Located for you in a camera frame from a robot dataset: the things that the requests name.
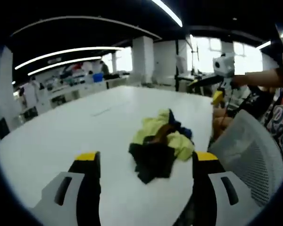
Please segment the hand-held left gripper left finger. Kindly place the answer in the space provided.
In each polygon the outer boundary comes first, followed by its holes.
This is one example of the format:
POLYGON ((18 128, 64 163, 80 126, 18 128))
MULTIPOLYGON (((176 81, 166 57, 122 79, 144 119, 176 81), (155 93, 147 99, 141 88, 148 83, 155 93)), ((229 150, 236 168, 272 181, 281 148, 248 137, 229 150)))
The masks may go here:
POLYGON ((83 153, 42 190, 32 208, 44 226, 99 226, 100 153, 83 153))

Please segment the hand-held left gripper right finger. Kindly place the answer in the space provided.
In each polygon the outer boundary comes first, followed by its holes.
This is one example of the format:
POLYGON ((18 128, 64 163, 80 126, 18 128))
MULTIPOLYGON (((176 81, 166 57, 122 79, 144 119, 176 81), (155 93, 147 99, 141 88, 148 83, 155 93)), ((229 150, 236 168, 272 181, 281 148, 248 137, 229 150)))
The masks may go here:
POLYGON ((260 211, 251 190, 208 152, 192 153, 195 226, 246 226, 260 211))

